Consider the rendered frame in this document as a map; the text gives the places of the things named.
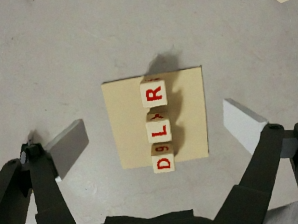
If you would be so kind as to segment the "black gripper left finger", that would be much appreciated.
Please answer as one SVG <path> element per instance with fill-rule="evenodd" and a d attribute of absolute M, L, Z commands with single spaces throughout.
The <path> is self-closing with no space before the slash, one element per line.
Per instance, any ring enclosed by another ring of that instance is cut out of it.
<path fill-rule="evenodd" d="M 0 224 L 26 223 L 32 190 L 36 224 L 76 224 L 56 181 L 65 178 L 88 144 L 84 121 L 76 119 L 45 147 L 27 146 L 27 163 L 7 161 L 0 171 Z"/>

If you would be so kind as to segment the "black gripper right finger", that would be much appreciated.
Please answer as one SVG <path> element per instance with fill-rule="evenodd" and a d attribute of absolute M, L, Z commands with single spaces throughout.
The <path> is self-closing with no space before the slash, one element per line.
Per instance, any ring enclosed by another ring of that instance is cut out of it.
<path fill-rule="evenodd" d="M 263 224 L 280 158 L 289 158 L 298 186 L 298 123 L 284 130 L 231 98 L 223 99 L 223 116 L 224 126 L 252 157 L 211 224 Z"/>

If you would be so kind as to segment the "beige flat mat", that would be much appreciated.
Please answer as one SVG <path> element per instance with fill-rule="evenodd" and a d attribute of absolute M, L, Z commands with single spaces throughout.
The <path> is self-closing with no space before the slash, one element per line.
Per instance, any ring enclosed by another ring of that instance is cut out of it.
<path fill-rule="evenodd" d="M 167 105 L 143 107 L 142 80 L 165 79 Z M 175 162 L 208 157 L 201 67 L 101 84 L 123 169 L 152 166 L 153 145 L 171 143 Z M 167 112 L 172 140 L 149 143 L 146 116 Z"/>

